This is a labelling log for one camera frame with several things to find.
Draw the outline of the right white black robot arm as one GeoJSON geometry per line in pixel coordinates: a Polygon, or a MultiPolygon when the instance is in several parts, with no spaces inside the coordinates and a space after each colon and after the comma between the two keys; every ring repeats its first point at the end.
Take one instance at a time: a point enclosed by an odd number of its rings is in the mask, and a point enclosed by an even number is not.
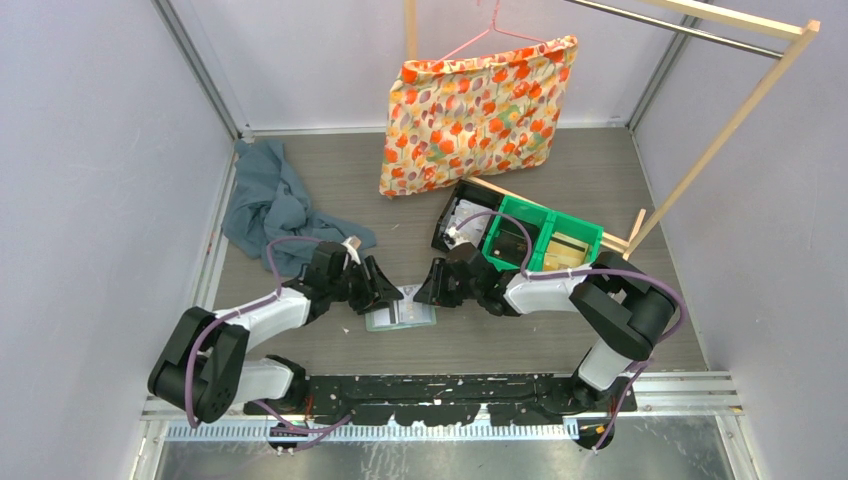
{"type": "Polygon", "coordinates": [[[418,303],[455,308],[473,300],[494,316],[576,312],[599,339],[575,371],[571,397],[596,410],[611,395],[614,381],[629,367],[647,361],[675,330],[671,320],[688,317],[682,297],[614,252],[588,264],[548,273],[500,270],[470,243],[433,260],[416,292],[418,303]]]}

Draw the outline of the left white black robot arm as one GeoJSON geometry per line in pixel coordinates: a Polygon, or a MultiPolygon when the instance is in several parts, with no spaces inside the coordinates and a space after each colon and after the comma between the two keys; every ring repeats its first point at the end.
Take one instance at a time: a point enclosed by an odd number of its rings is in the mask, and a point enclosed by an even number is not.
{"type": "Polygon", "coordinates": [[[185,310],[149,374],[148,392],[181,409],[192,426],[217,421],[234,404],[296,413],[309,395],[304,368],[278,355],[250,361],[248,353],[335,303],[365,315],[403,297],[373,257],[358,254],[355,238],[321,241],[301,273],[260,299],[219,311],[185,310]]]}

